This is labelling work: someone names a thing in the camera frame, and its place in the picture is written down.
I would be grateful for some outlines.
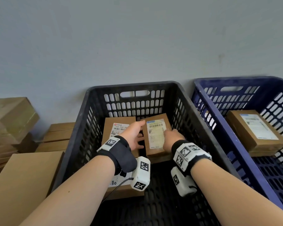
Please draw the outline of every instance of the forearm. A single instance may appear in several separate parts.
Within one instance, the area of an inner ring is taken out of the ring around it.
[[[109,157],[94,157],[50,194],[21,226],[89,226],[114,172]]]
[[[221,225],[283,225],[279,207],[212,161],[199,160],[191,175]]]

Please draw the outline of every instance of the cable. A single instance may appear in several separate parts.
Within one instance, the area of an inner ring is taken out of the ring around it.
[[[104,201],[106,201],[106,199],[107,199],[111,194],[113,194],[113,192],[114,192],[115,190],[117,190],[122,184],[124,184],[126,181],[133,180],[133,179],[134,179],[134,178],[127,178],[126,180],[122,181],[122,183],[119,184],[119,185],[101,202],[101,204],[102,204]]]

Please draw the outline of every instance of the person's left hand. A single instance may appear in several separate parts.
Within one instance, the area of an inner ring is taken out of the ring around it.
[[[131,151],[144,148],[144,146],[139,145],[138,142],[144,140],[144,137],[141,133],[139,133],[139,131],[141,131],[145,124],[146,121],[136,121],[129,125],[125,131],[119,134],[119,136],[127,140]]]

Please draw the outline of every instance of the hand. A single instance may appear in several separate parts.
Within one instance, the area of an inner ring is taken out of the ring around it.
[[[144,148],[144,146],[139,145],[138,142],[144,140],[144,137],[141,133],[139,133],[139,131],[141,131],[145,124],[146,121],[136,121],[129,125],[125,131],[119,134],[119,136],[127,140],[131,151]]]
[[[173,146],[173,144],[177,141],[177,140],[184,140],[184,136],[181,135],[177,129],[173,129],[173,131],[171,130],[165,130],[164,131],[164,145],[163,145],[163,149],[168,152],[171,153],[171,148]]]

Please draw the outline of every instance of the barcode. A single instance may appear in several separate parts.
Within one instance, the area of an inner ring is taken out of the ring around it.
[[[150,128],[154,128],[154,127],[159,127],[159,126],[162,126],[162,124],[150,125],[149,127],[150,127]]]
[[[246,120],[251,120],[251,121],[258,121],[258,118],[245,118]]]

